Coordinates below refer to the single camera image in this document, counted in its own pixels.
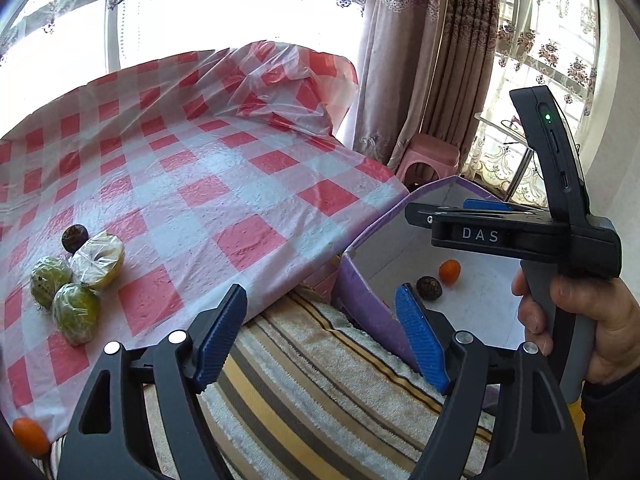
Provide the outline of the green fruit half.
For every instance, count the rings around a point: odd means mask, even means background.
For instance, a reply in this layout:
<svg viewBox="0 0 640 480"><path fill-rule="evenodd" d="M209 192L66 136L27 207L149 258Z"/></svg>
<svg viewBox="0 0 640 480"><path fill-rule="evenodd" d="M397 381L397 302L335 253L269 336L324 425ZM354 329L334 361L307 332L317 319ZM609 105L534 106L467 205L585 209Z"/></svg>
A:
<svg viewBox="0 0 640 480"><path fill-rule="evenodd" d="M65 284L54 295L51 315L68 344L72 347L86 344L98 330L99 297L83 284Z"/></svg>
<svg viewBox="0 0 640 480"><path fill-rule="evenodd" d="M67 262L58 257L42 257L30 272L30 292L35 302L50 309L58 290L72 281L73 272Z"/></svg>

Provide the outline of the yellow apple half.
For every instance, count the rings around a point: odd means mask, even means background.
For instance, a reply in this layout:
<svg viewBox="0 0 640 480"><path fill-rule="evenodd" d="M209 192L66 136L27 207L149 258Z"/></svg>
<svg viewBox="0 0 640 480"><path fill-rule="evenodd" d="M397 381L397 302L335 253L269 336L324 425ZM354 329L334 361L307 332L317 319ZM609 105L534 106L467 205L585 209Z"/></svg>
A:
<svg viewBox="0 0 640 480"><path fill-rule="evenodd" d="M76 280L94 290L111 285L125 261L124 242L115 234L103 231L90 237L70 258Z"/></svg>

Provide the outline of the red checkered plastic tablecloth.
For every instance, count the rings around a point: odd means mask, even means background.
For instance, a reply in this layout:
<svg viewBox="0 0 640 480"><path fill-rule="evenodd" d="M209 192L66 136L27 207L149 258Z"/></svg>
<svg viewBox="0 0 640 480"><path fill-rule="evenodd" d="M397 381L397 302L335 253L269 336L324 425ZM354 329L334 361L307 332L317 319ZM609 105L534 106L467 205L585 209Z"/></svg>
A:
<svg viewBox="0 0 640 480"><path fill-rule="evenodd" d="M155 344L242 285L256 315L406 195L333 131L346 58L258 41L120 70L1 142L1 411L62 434L104 344ZM125 246L93 340L64 341L29 291L79 223Z"/></svg>

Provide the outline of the wrinkled dark passion fruit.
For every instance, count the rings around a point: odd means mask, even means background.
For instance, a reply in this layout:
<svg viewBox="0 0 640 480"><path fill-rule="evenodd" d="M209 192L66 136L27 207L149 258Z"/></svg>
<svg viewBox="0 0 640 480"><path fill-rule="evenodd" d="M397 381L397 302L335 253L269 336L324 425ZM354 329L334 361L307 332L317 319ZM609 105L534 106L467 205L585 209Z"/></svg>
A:
<svg viewBox="0 0 640 480"><path fill-rule="evenodd" d="M436 301L442 296L442 285L431 275L421 276L416 281L416 291L425 301Z"/></svg>

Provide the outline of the striped sofa towel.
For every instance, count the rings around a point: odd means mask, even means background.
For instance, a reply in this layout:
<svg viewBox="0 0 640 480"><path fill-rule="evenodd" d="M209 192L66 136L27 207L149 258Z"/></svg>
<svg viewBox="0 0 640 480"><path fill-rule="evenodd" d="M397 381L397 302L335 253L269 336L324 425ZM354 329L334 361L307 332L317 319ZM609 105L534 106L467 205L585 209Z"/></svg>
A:
<svg viewBox="0 0 640 480"><path fill-rule="evenodd" d="M298 286L244 325L198 402L235 479L405 479L444 399Z"/></svg>

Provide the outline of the pink plastic stool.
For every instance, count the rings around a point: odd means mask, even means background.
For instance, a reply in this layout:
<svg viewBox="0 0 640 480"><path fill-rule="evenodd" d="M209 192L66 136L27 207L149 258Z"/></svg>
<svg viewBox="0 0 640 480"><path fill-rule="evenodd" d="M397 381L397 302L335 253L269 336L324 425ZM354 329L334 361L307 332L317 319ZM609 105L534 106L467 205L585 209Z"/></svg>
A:
<svg viewBox="0 0 640 480"><path fill-rule="evenodd" d="M423 164L432 168L437 179L453 176L459 167L460 151L452 144L428 134L417 133L402 144L396 177L401 182L411 166Z"/></svg>

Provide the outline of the beige patterned curtain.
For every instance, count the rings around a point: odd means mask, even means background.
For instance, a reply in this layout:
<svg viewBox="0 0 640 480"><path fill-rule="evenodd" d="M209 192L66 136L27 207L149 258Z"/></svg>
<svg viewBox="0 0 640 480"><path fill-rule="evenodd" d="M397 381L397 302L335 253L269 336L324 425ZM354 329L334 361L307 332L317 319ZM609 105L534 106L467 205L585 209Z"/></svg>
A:
<svg viewBox="0 0 640 480"><path fill-rule="evenodd" d="M499 0L367 0L350 146L396 170L418 134L468 156L497 49Z"/></svg>

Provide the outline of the purple white cardboard box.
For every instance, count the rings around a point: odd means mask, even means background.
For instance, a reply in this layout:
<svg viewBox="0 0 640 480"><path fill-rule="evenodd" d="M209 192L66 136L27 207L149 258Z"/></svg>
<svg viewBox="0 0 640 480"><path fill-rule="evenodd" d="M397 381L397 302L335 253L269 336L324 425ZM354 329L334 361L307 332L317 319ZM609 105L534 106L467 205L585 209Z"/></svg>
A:
<svg viewBox="0 0 640 480"><path fill-rule="evenodd" d="M460 177L423 185L371 223L342 255L331 304L409 370L417 372L404 330L395 316L396 289L409 283L425 307L442 312L456 330L488 346L518 348L524 328L511 294L518 260L435 247L432 231L405 218L410 203L461 208L467 200L495 196Z"/></svg>

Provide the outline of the orange fruit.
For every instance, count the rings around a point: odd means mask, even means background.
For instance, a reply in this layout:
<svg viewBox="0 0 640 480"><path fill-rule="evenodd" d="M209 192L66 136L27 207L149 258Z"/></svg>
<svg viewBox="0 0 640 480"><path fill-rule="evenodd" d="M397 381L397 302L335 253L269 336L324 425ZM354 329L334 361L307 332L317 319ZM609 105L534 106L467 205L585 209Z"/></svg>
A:
<svg viewBox="0 0 640 480"><path fill-rule="evenodd" d="M50 451L50 441L38 422L28 417L14 419L12 431L18 444L30 457L43 458Z"/></svg>
<svg viewBox="0 0 640 480"><path fill-rule="evenodd" d="M439 281L446 286L452 286L461 274L461 264L456 259L444 261L438 268Z"/></svg>

